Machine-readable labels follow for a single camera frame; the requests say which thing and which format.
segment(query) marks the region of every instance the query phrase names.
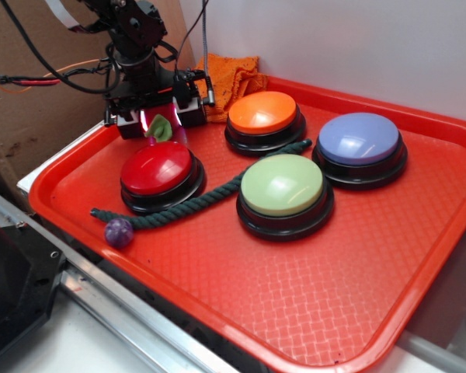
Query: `cardboard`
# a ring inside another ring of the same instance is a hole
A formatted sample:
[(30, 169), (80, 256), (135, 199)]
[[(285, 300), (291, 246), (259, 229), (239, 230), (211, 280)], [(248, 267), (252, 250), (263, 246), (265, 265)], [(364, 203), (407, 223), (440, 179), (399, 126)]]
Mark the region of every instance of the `cardboard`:
[[(46, 2), (8, 1), (37, 50), (54, 68), (104, 58), (110, 39), (106, 33), (93, 35), (69, 31), (50, 11)], [(165, 41), (179, 47), (186, 33), (178, 0), (154, 1), (169, 35)], [(81, 23), (96, 21), (96, 14), (84, 4), (64, 1), (64, 6)], [(183, 50), (180, 67), (194, 66), (189, 44)], [(48, 71), (32, 54), (0, 4), (0, 74), (43, 76)], [(73, 82), (102, 88), (104, 77), (83, 75)], [(14, 85), (4, 85), (19, 90)], [(60, 151), (103, 119), (105, 103), (100, 95), (79, 92), (67, 85), (39, 87), (20, 94), (0, 90), (0, 188), (12, 202), (30, 210), (17, 182), (42, 162)]]

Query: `orange cloth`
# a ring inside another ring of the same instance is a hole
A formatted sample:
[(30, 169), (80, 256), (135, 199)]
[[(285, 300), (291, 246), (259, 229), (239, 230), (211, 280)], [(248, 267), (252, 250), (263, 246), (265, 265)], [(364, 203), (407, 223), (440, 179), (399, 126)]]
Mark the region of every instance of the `orange cloth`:
[[(216, 106), (205, 106), (207, 121), (226, 122), (233, 103), (243, 96), (265, 91), (267, 75), (258, 72), (259, 57), (229, 58), (207, 55), (210, 80), (214, 87)], [(197, 69), (203, 70), (203, 58)], [(196, 82), (202, 97), (207, 96), (205, 81)]]

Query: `button cap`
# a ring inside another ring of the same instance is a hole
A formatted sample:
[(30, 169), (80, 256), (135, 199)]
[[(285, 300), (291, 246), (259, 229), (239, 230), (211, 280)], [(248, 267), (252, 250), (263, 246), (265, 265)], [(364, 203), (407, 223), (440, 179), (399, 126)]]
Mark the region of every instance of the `button cap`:
[(252, 165), (242, 178), (242, 194), (254, 211), (288, 216), (313, 205), (322, 193), (323, 175), (310, 159), (274, 155)]
[(190, 173), (192, 157), (177, 142), (160, 142), (142, 148), (124, 164), (121, 181), (132, 193), (152, 195), (176, 187)]
[(395, 124), (381, 115), (351, 113), (326, 123), (318, 140), (321, 153), (348, 166), (370, 165), (386, 159), (397, 148)]
[(282, 92), (257, 92), (231, 105), (228, 118), (243, 134), (270, 134), (288, 126), (297, 114), (295, 100)]

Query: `small ball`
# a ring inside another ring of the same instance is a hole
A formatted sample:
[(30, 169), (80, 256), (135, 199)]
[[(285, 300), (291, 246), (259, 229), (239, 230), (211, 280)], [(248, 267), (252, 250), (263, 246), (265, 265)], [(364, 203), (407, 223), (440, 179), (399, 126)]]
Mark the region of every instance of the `small ball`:
[(107, 243), (118, 249), (125, 247), (133, 239), (133, 226), (122, 218), (112, 219), (107, 223), (105, 238)]

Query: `rope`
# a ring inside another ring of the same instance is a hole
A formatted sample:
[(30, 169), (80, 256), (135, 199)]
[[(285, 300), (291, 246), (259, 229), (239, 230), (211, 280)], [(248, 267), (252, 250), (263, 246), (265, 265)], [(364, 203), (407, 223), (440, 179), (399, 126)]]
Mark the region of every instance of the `rope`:
[[(301, 154), (306, 148), (312, 145), (310, 139), (305, 139), (300, 142), (295, 142), (293, 144), (286, 145), (276, 152), (271, 152), (267, 155), (264, 155), (261, 159), (279, 155), (279, 154)], [(91, 216), (98, 218), (101, 221), (109, 222), (115, 218), (123, 218), (128, 220), (134, 229), (144, 229), (144, 228), (159, 228), (164, 225), (167, 225), (173, 221), (179, 220), (186, 216), (195, 214), (198, 211), (216, 204), (217, 202), (231, 196), (233, 193), (237, 192), (240, 189), (242, 183), (242, 177), (247, 172), (245, 169), (242, 173), (235, 176), (232, 180), (227, 182), (222, 186), (211, 190), (203, 194), (202, 196), (191, 198), (177, 204), (176, 206), (170, 207), (169, 209), (161, 212), (156, 212), (147, 216), (127, 216), (123, 214), (116, 214), (111, 211), (99, 210), (98, 208), (93, 208), (90, 212)]]

